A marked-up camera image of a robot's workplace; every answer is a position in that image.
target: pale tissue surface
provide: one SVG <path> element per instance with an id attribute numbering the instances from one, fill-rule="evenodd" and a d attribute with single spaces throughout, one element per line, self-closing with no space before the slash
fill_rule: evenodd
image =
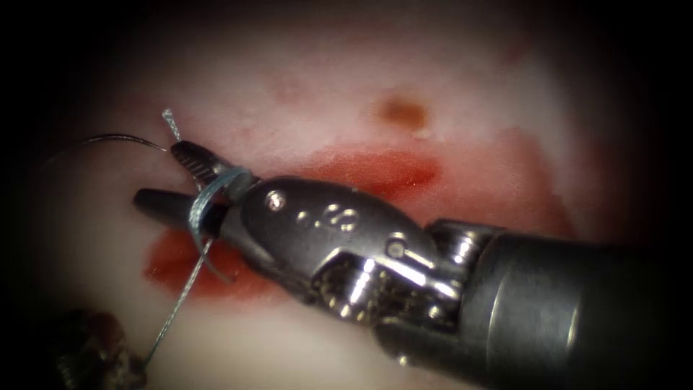
<path id="1" fill-rule="evenodd" d="M 127 129 L 167 145 L 170 134 L 159 114 L 171 107 L 183 138 L 262 174 L 329 145 L 396 142 L 374 131 L 369 109 L 383 91 L 401 88 L 430 102 L 431 124 L 412 136 L 440 145 L 447 164 L 455 154 L 444 151 L 448 141 L 483 142 L 519 127 L 539 136 L 554 170 L 566 170 L 554 190 L 574 185 L 566 183 L 574 176 L 561 158 L 572 131 L 570 117 L 580 113 L 557 78 L 566 76 L 553 72 L 553 53 L 542 46 L 550 31 L 539 26 L 529 33 L 512 10 L 491 5 L 419 6 L 402 7 L 394 16 L 386 8 L 362 10 L 364 19 L 359 10 L 323 9 L 323 19 L 314 19 L 293 9 L 292 22 L 258 17 L 240 25 L 224 23 L 218 14 L 217 24 L 173 23 L 178 27 L 166 29 L 165 38 L 152 27 L 133 43 L 139 49 L 123 50 L 114 59 L 122 66 L 111 67 L 120 69 L 110 75 L 113 85 L 95 96 L 100 109 L 85 113 L 86 122 L 99 126 L 85 131 Z M 345 12 L 352 22 L 330 23 Z M 449 14 L 463 21 L 453 24 Z M 501 59 L 517 37 L 533 46 L 519 64 L 508 66 Z M 606 84 L 598 73 L 585 80 L 586 90 L 602 95 Z M 608 119 L 616 130 L 627 125 L 610 115 L 601 111 L 592 118 Z M 70 211 L 57 220 L 71 229 L 56 226 L 52 276 L 59 277 L 47 283 L 62 291 L 56 299 L 115 312 L 144 354 L 173 300 L 141 278 L 145 251 L 162 228 L 138 215 L 129 200 L 141 186 L 194 188 L 182 170 L 152 152 L 104 148 L 90 159 L 81 170 L 65 168 L 66 182 L 80 191 L 61 193 L 53 205 Z M 361 329 L 297 304 L 250 310 L 225 301 L 181 311 L 154 359 L 150 380 L 152 388 L 166 389 L 461 386 L 402 369 Z"/>

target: orange stain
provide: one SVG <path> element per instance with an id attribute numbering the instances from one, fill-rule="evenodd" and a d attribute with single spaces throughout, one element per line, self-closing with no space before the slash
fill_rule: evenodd
<path id="1" fill-rule="evenodd" d="M 429 114 L 422 104 L 402 97 L 392 97 L 379 107 L 378 118 L 386 124 L 414 132 L 428 126 Z"/>

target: blood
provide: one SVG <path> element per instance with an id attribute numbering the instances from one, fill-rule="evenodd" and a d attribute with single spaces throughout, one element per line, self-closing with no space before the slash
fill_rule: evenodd
<path id="1" fill-rule="evenodd" d="M 429 121 L 426 106 L 401 96 L 385 99 L 377 115 L 382 122 L 410 132 L 425 129 Z"/>
<path id="2" fill-rule="evenodd" d="M 234 296 L 239 300 L 254 300 L 271 296 L 284 300 L 279 288 L 253 272 L 240 254 L 222 241 L 215 241 L 208 252 L 209 260 L 221 273 L 236 279 L 227 284 L 205 266 L 193 285 L 191 298 Z M 182 230 L 166 231 L 151 248 L 144 276 L 164 287 L 173 295 L 180 294 L 199 255 L 190 234 Z"/>
<path id="3" fill-rule="evenodd" d="M 436 159 L 425 155 L 394 150 L 378 153 L 340 148 L 340 151 L 343 154 L 336 155 L 334 149 L 325 149 L 315 154 L 304 168 L 281 173 L 356 186 L 391 201 L 421 196 L 425 188 L 440 177 L 441 167 Z M 171 294 L 179 294 L 198 258 L 190 235 L 185 231 L 169 230 L 156 241 L 150 253 L 144 276 Z M 243 301 L 267 298 L 275 302 L 286 299 L 275 283 L 250 270 L 241 253 L 223 242 L 216 241 L 212 245 L 209 259 L 219 271 L 235 277 L 236 282 L 226 284 L 204 267 L 191 289 L 191 298 L 230 296 Z"/>
<path id="4" fill-rule="evenodd" d="M 411 125 L 410 129 L 425 123 L 417 107 L 392 104 L 389 120 Z M 399 143 L 327 147 L 293 168 L 278 167 L 279 171 L 270 174 L 354 186 L 393 203 L 422 224 L 448 217 L 571 237 L 572 226 L 553 192 L 541 149 L 526 134 L 506 129 L 485 142 L 460 139 L 436 147 L 400 134 Z M 166 232 L 150 253 L 144 276 L 172 295 L 179 294 L 198 258 L 187 232 Z M 241 254 L 224 243 L 216 242 L 209 258 L 237 281 L 227 285 L 203 268 L 191 290 L 192 298 L 287 299 L 274 282 L 251 271 Z"/>

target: red blood stain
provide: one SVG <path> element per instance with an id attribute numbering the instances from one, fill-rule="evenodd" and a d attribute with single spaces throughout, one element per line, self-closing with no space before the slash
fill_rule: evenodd
<path id="1" fill-rule="evenodd" d="M 408 150 L 369 148 L 374 152 L 346 145 L 324 149 L 295 174 L 354 186 L 388 201 L 420 195 L 440 180 L 442 168 L 433 157 Z"/>
<path id="2" fill-rule="evenodd" d="M 438 159 L 423 152 L 342 145 L 322 150 L 302 167 L 278 174 L 356 186 L 394 203 L 420 223 L 449 217 L 564 238 L 573 236 L 533 137 L 519 129 L 508 129 L 489 142 L 448 144 L 438 153 L 447 153 L 451 158 L 445 169 Z M 252 272 L 240 253 L 224 243 L 215 243 L 209 257 L 237 282 L 226 285 L 202 269 L 191 291 L 193 298 L 230 296 L 248 301 L 286 297 L 273 282 Z M 169 231 L 152 248 L 145 276 L 178 294 L 196 260 L 197 251 L 188 234 Z"/>
<path id="3" fill-rule="evenodd" d="M 283 297 L 273 282 L 248 268 L 240 253 L 222 241 L 215 241 L 208 255 L 221 273 L 234 277 L 236 282 L 227 284 L 203 266 L 191 289 L 191 298 L 234 296 L 239 300 L 255 300 L 267 296 Z M 197 259 L 197 248 L 188 232 L 168 230 L 153 245 L 144 276 L 177 295 L 183 289 Z"/>
<path id="4" fill-rule="evenodd" d="M 487 223 L 531 233 L 572 238 L 574 232 L 552 172 L 533 136 L 506 129 L 488 141 L 446 145 L 446 185 L 419 202 L 398 204 L 415 220 L 438 217 Z"/>
<path id="5" fill-rule="evenodd" d="M 324 150 L 294 174 L 356 186 L 390 200 L 422 194 L 422 190 L 432 185 L 440 174 L 440 166 L 435 159 L 411 152 L 352 153 L 348 152 L 348 148 L 339 150 L 342 153 L 346 150 L 347 153 L 335 155 L 335 150 Z M 178 294 L 197 258 L 196 247 L 187 232 L 171 230 L 154 244 L 144 275 L 172 294 Z M 224 243 L 215 242 L 209 258 L 219 271 L 235 276 L 236 282 L 225 284 L 203 268 L 191 290 L 192 298 L 232 296 L 238 300 L 256 300 L 282 295 L 273 282 L 251 271 L 241 254 Z"/>

